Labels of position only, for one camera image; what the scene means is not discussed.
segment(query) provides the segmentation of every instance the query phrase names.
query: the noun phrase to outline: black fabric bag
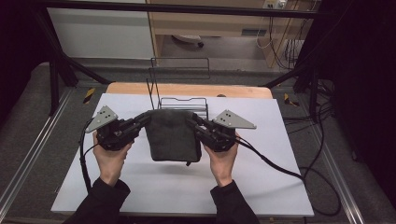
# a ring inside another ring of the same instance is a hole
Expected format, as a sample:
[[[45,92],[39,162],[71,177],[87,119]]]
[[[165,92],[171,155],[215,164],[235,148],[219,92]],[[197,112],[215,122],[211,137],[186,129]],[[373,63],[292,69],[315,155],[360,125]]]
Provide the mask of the black fabric bag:
[[[145,126],[154,161],[197,162],[201,159],[201,144],[187,124],[193,113],[175,109],[146,112],[151,121]]]

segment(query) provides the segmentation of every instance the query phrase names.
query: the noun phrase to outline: hand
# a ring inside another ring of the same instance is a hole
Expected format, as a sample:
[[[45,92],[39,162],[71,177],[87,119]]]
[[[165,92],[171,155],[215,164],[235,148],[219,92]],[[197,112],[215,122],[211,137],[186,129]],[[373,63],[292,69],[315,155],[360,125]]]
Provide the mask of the hand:
[[[224,187],[233,182],[232,172],[238,152],[238,144],[235,143],[228,151],[215,152],[204,145],[204,149],[210,157],[210,170],[216,179],[219,187]]]
[[[98,144],[96,138],[97,132],[93,133],[93,143]],[[93,155],[99,165],[100,178],[109,186],[114,187],[121,176],[121,169],[131,148],[132,143],[129,143],[119,151],[107,151],[100,145],[93,148]]]

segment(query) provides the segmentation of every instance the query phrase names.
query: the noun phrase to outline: white tabletop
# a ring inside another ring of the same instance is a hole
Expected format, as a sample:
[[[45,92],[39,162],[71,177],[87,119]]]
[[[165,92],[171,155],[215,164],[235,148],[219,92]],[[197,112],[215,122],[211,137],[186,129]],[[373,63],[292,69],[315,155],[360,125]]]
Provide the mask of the white tabletop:
[[[290,141],[276,100],[252,98],[206,97],[209,118],[224,109],[257,125],[256,130],[237,130],[251,145],[275,164],[299,174]],[[151,109],[148,95],[102,95],[96,112],[108,105],[120,119],[130,119]],[[92,135],[85,136],[84,148],[93,144]],[[209,168],[209,157],[202,148],[199,162],[189,167],[185,162],[153,161],[144,129],[135,139],[122,169],[121,178],[132,190],[122,213],[141,216],[213,216],[216,206],[209,191],[216,181]],[[51,208],[57,213],[73,213],[86,197],[77,152],[58,196]],[[92,182],[99,169],[92,153],[87,155]],[[258,217],[313,216],[304,184],[296,177],[285,175],[262,161],[255,153],[240,146],[233,168],[233,179],[247,203]]]

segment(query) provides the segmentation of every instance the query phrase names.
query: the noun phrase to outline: black sleeve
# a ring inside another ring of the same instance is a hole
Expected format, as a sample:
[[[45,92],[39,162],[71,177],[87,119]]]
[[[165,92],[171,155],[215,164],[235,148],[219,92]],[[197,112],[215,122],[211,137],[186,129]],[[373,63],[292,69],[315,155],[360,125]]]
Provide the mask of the black sleeve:
[[[64,224],[117,223],[122,204],[130,192],[121,180],[112,188],[98,178],[76,213]]]
[[[222,188],[214,187],[210,194],[218,209],[217,224],[260,224],[235,181]]]

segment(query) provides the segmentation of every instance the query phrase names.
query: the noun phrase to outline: white wall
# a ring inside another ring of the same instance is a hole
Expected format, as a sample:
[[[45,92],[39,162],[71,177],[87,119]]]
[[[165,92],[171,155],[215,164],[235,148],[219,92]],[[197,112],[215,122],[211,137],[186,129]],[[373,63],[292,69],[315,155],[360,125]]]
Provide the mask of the white wall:
[[[145,3],[145,0],[100,0]],[[154,56],[147,12],[49,8],[64,52],[77,58]]]

